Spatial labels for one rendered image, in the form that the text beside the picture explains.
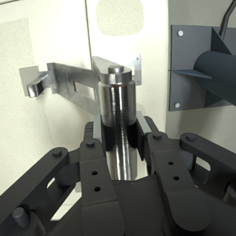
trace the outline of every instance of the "gray wall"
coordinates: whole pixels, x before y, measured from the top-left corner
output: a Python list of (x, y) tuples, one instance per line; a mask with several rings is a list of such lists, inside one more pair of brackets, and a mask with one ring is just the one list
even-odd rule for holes
[[(220, 26), (231, 2), (232, 0), (169, 0), (169, 32), (171, 25)], [(236, 28), (236, 10), (230, 17), (228, 27)], [(196, 133), (236, 153), (235, 117), (235, 106), (167, 111), (166, 133), (170, 138), (179, 138), (185, 132)]]

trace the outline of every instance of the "mounting plate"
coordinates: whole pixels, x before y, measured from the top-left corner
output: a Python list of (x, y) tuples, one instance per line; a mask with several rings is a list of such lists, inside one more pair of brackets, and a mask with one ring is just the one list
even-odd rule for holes
[[(211, 49), (211, 26), (172, 25), (171, 71), (193, 69), (195, 61)], [(227, 28), (224, 41), (236, 55), (236, 29)], [(206, 89), (198, 85), (191, 75), (171, 72), (169, 111), (183, 111), (205, 107)], [(223, 100), (210, 107), (230, 106)]]

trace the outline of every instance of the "chrome cylinder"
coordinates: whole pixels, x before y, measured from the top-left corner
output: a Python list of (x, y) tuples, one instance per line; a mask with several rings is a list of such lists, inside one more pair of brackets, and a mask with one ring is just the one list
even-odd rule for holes
[(115, 144), (107, 151), (108, 168), (113, 180), (134, 180), (137, 176), (137, 151), (128, 140), (128, 129), (136, 122), (135, 81), (99, 82), (103, 125), (112, 127)]

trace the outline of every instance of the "screw hole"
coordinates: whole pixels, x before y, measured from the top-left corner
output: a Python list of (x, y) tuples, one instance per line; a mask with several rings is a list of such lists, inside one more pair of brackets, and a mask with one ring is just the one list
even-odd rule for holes
[(94, 189), (95, 192), (99, 192), (100, 190), (101, 190), (100, 187), (95, 187), (95, 189)]
[(174, 180), (179, 180), (180, 178), (179, 178), (179, 176), (174, 176), (173, 179)]

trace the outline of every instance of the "white bolt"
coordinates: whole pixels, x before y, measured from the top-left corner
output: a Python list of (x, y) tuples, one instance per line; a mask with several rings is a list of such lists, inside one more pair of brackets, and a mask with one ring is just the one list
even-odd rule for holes
[(178, 102), (176, 102), (176, 103), (174, 104), (174, 106), (175, 106), (175, 108), (179, 108), (179, 107), (180, 107), (180, 104), (179, 104)]
[(183, 31), (179, 31), (179, 32), (178, 32), (178, 35), (179, 35), (179, 36), (183, 36), (183, 35), (184, 35), (184, 32), (183, 32)]

